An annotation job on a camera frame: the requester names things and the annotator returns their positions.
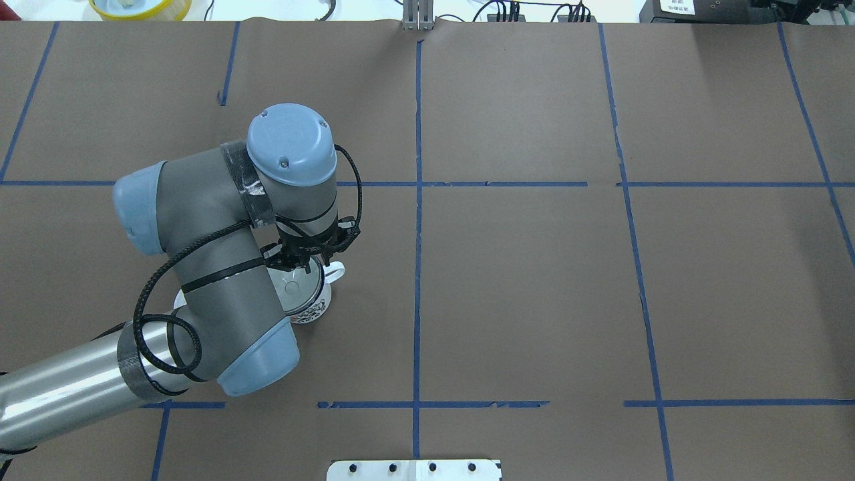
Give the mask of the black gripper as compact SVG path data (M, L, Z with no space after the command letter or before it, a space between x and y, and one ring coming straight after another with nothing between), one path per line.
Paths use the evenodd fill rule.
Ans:
M294 270L305 268L307 276L327 276L333 258L325 256L325 244L329 240L336 221L324 231L311 234L306 225L293 221L275 223L279 235L277 245L262 248L266 268L272 270Z

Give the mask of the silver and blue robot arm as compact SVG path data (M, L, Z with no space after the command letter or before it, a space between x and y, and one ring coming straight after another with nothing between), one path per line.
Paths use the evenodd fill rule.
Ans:
M243 140L120 178L128 238L167 262L122 325L3 375L2 461L205 381L240 396L288 374L291 316L360 232L360 216L339 216L341 153L321 114L275 104Z

